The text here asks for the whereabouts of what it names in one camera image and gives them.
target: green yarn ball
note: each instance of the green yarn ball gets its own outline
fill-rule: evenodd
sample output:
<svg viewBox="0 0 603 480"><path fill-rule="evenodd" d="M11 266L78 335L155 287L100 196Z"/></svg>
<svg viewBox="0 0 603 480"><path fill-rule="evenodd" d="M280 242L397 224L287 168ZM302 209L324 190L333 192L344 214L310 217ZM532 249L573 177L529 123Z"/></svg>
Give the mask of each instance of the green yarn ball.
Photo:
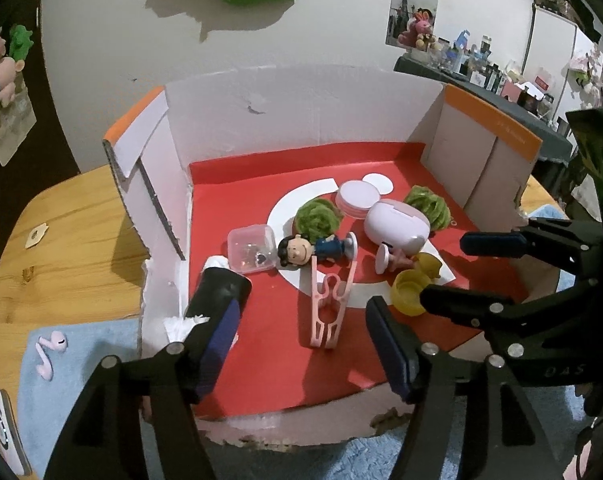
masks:
<svg viewBox="0 0 603 480"><path fill-rule="evenodd" d="M441 231L451 224L451 210L445 200L425 186L413 186L404 202L419 209L428 218L433 231Z"/></svg>
<svg viewBox="0 0 603 480"><path fill-rule="evenodd" d="M325 198L313 198L301 206L295 216L295 229L308 235L310 243L317 238L328 238L339 229L343 215L335 205Z"/></svg>

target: brown door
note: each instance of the brown door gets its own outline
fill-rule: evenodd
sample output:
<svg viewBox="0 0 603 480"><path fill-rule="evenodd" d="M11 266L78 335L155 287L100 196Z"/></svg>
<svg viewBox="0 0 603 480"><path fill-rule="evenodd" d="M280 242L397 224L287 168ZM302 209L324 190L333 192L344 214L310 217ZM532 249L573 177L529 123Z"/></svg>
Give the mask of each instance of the brown door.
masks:
<svg viewBox="0 0 603 480"><path fill-rule="evenodd" d="M24 81L37 123L10 162L0 166L0 256L26 204L41 191L79 173L48 86L36 18L39 4L40 0L20 0L3 27L3 36L13 23L33 31L35 44L26 58Z"/></svg>

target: blue rug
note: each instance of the blue rug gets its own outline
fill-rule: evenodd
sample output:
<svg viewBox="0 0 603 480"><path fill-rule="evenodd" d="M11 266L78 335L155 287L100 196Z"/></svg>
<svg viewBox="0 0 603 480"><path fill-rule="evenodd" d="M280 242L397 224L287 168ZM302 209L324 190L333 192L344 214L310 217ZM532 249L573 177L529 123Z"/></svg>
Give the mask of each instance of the blue rug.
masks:
<svg viewBox="0 0 603 480"><path fill-rule="evenodd" d="M562 218L552 206L544 206L531 216ZM559 290L572 286L574 276L562 273ZM35 371L38 355L34 344L40 335L53 330L66 334L66 354L48 352L53 364L51 383ZM22 361L18 393L18 426L24 450L40 478L43 478L57 437L75 400L99 360L107 354L123 360L136 357L138 321L110 321L66 327L47 327L32 332ZM553 454L562 466L573 456L577 433L589 421L583 400L574 388L526 388L526 394L546 432ZM453 431L440 480L455 480L464 429L465 402L455 404ZM349 442L289 453L219 446L204 439L213 468L220 480L387 480L401 449L406 426L374 438L355 438ZM150 480L163 480L152 426L142 422L144 454Z"/></svg>

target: wooden table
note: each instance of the wooden table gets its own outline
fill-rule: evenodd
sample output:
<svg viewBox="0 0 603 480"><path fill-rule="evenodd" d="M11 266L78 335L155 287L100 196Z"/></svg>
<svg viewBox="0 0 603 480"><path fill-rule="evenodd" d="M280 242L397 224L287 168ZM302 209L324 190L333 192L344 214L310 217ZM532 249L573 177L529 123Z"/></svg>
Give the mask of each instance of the wooden table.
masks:
<svg viewBox="0 0 603 480"><path fill-rule="evenodd" d="M529 213L546 203L555 202L531 177L521 208ZM44 222L48 232L26 250L27 235ZM107 166L51 187L26 206L0 260L0 388L14 409L28 333L139 313L147 257Z"/></svg>

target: orange cardboard edge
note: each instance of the orange cardboard edge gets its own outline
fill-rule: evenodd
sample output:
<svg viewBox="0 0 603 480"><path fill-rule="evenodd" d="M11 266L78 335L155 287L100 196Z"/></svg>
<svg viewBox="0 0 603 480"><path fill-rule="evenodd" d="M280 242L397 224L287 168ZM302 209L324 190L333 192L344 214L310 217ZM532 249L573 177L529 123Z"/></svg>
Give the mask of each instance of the orange cardboard edge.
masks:
<svg viewBox="0 0 603 480"><path fill-rule="evenodd" d="M122 115L115 124L113 124L104 136L104 142L109 143L110 145L115 144L117 140L124 134L124 132L128 129L128 126L133 124L133 121L142 113L144 108L146 108L152 101L164 91L163 86L157 86L153 88L150 92L148 92L144 97L142 97L139 101L137 101L130 110L128 110L124 115Z"/></svg>
<svg viewBox="0 0 603 480"><path fill-rule="evenodd" d="M444 92L446 104L484 126L486 130L523 156L526 161L533 162L535 160L541 147L541 139L528 128L493 105L455 85L447 84Z"/></svg>

